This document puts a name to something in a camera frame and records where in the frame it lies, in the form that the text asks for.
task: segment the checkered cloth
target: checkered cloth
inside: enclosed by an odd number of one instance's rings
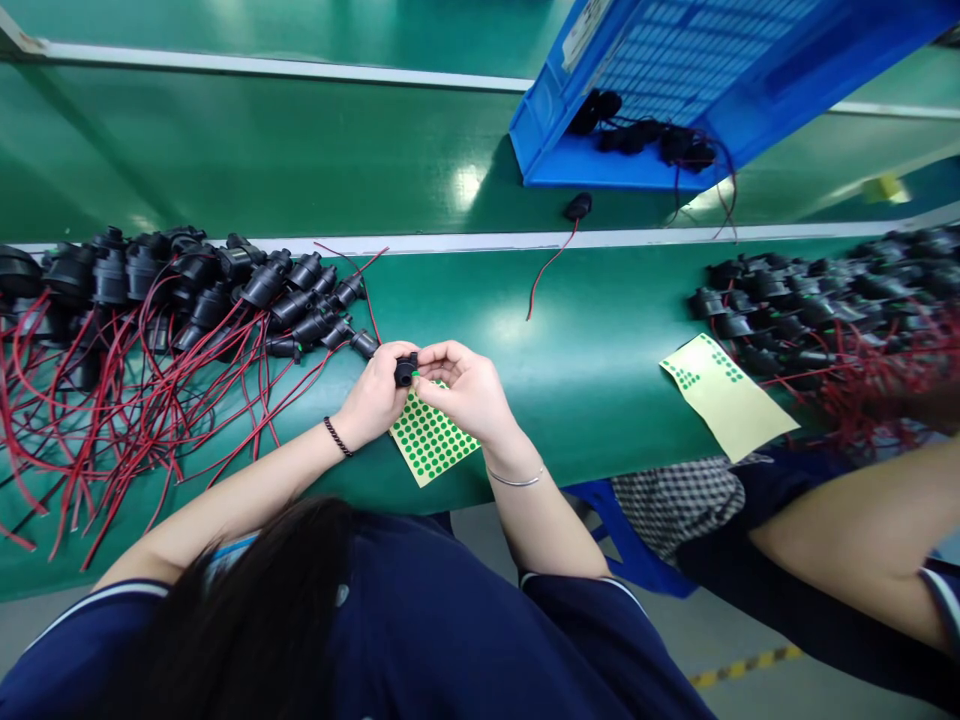
[[[773,462],[753,453],[736,463]],[[681,544],[723,527],[743,508],[740,479],[724,455],[610,478],[617,502],[640,539],[676,567]]]

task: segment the dark blue uniform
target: dark blue uniform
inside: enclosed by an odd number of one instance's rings
[[[362,514],[352,550],[330,641],[342,718],[713,717],[617,581],[521,591],[426,519]],[[166,592],[125,582],[70,608],[0,684],[0,719],[89,702]]]

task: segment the gray floor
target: gray floor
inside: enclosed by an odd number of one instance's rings
[[[453,514],[454,530],[494,571],[511,582],[510,561],[492,505]],[[688,676],[716,670],[767,650],[782,647],[782,636],[747,617],[706,590],[687,600],[634,588],[663,635],[680,669]],[[0,605],[0,675],[23,647],[85,588]],[[702,690],[718,717],[737,720],[821,720],[869,717],[872,720],[940,720],[949,716],[916,700],[855,680],[809,657],[778,663]]]

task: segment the yellow sticker sheet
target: yellow sticker sheet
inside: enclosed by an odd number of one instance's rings
[[[709,335],[701,333],[660,366],[673,376],[730,462],[800,427]]]
[[[446,387],[441,381],[435,381]],[[424,487],[480,447],[446,415],[423,402],[410,389],[400,419],[390,428],[417,485]]]

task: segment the blue plastic crate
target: blue plastic crate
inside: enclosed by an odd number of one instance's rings
[[[655,147],[565,134],[593,88],[620,116],[704,130],[741,168],[958,21],[960,0],[577,0],[510,123],[524,185],[674,189]],[[727,174],[681,170],[679,188]]]

